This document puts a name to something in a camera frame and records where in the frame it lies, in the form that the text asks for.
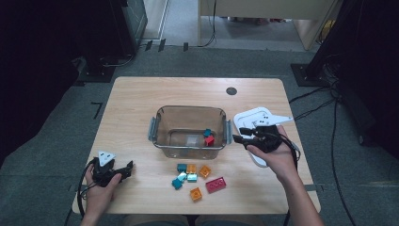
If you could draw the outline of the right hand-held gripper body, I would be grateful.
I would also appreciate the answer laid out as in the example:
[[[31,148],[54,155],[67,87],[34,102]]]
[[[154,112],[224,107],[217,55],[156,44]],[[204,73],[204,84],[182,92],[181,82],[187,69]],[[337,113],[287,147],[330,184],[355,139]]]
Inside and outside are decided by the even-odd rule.
[[[291,140],[283,135],[278,128],[279,122],[285,122],[289,119],[289,117],[282,116],[262,116],[260,119],[254,121],[251,134],[256,137],[255,146],[264,153],[271,153],[281,144],[285,144],[293,151],[294,145]]]

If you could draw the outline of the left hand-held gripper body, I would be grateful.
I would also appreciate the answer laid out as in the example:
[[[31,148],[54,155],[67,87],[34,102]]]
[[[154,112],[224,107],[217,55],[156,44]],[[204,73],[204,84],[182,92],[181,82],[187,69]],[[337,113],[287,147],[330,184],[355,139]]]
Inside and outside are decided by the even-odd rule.
[[[93,181],[101,187],[106,187],[116,174],[124,174],[125,169],[114,169],[115,155],[104,151],[98,151],[94,158]]]

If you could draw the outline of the white container lid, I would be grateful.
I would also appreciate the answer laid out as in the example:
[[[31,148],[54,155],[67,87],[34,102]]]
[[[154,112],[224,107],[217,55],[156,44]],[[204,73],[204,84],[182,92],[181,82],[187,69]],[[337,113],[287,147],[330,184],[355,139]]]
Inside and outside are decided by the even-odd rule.
[[[236,127],[236,129],[239,132],[239,128],[245,127],[245,128],[250,128],[252,129],[254,127],[253,122],[260,119],[262,116],[278,116],[278,115],[273,115],[267,108],[265,107],[256,107],[253,109],[250,109],[245,112],[238,113],[234,116],[233,122]],[[240,132],[237,136],[241,136],[243,138],[248,138],[252,139],[252,143],[250,145],[255,146],[256,143],[256,137],[255,136],[245,136],[241,135]],[[294,145],[294,150],[291,151],[292,157],[294,158],[295,165],[297,165],[297,160],[300,156],[299,149],[297,146],[292,142]]]

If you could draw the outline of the pink block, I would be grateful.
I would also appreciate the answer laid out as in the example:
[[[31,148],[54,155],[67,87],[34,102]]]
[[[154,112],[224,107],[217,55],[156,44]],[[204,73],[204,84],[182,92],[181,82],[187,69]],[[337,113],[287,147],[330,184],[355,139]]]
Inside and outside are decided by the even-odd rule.
[[[223,177],[216,178],[205,184],[205,187],[210,194],[215,193],[218,190],[225,188],[226,186],[227,185]]]

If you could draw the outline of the clear plastic container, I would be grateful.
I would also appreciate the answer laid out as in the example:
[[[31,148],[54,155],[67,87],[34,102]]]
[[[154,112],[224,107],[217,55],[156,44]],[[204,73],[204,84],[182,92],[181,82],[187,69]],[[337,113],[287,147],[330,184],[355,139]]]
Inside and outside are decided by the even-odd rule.
[[[207,128],[215,138],[211,147],[204,143]],[[151,119],[148,140],[169,158],[215,159],[232,142],[231,121],[217,107],[165,105]]]

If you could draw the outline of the person's left hand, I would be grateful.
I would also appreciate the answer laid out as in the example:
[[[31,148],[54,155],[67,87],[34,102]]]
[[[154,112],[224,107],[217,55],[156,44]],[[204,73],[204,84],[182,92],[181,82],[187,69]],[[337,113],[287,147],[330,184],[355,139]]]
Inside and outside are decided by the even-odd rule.
[[[94,209],[95,207],[106,208],[113,199],[114,190],[119,185],[121,179],[121,174],[118,173],[113,176],[106,187],[96,186],[92,179],[93,168],[94,166],[90,164],[85,174],[85,179],[90,186],[86,195],[87,210]]]

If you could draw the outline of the person's right hand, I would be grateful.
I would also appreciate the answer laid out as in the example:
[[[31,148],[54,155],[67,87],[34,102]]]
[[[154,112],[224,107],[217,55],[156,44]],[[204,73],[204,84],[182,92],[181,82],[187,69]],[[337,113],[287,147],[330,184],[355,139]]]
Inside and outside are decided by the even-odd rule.
[[[263,159],[284,186],[299,180],[291,149],[286,144],[282,143],[271,153],[264,153],[253,145],[248,145],[247,150]]]

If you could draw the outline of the black stand base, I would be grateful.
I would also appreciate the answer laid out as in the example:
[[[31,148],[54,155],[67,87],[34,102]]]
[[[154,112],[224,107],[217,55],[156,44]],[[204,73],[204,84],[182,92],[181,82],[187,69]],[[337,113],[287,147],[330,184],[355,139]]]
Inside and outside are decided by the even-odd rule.
[[[328,81],[311,64],[291,64],[295,81],[299,87],[327,87]]]
[[[115,67],[92,65],[91,62],[81,57],[78,71],[77,82],[79,83],[110,83]]]

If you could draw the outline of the beige desk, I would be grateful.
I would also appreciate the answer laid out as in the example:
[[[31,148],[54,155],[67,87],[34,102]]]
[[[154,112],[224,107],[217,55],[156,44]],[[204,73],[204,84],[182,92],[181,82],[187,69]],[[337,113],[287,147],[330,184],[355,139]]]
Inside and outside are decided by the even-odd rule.
[[[305,50],[310,50],[340,0],[198,0],[198,44],[203,16],[292,19]]]

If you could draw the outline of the yellow object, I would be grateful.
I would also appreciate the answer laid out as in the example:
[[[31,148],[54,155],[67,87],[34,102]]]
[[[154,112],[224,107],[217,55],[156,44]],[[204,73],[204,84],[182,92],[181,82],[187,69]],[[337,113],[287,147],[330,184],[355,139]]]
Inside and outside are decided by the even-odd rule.
[[[327,37],[329,31],[332,29],[332,27],[333,27],[334,24],[335,24],[335,21],[334,21],[334,20],[328,20],[328,21],[324,24],[324,26],[323,26],[323,28],[322,28],[320,34],[319,34],[319,38],[318,38],[318,41],[319,41],[320,43],[322,43],[322,42],[326,39],[326,37]]]

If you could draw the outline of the dark curtain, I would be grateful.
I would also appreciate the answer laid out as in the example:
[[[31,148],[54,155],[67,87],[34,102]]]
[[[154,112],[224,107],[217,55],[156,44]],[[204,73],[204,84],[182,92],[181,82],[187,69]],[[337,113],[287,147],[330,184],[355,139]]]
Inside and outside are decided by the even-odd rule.
[[[116,42],[109,0],[0,0],[0,167],[34,137],[78,77]]]

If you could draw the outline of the dark cabinet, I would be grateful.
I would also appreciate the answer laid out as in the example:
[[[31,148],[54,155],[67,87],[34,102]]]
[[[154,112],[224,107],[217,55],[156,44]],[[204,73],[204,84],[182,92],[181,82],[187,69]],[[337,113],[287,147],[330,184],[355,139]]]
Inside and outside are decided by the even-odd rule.
[[[109,0],[121,57],[134,56],[148,18],[143,0]]]

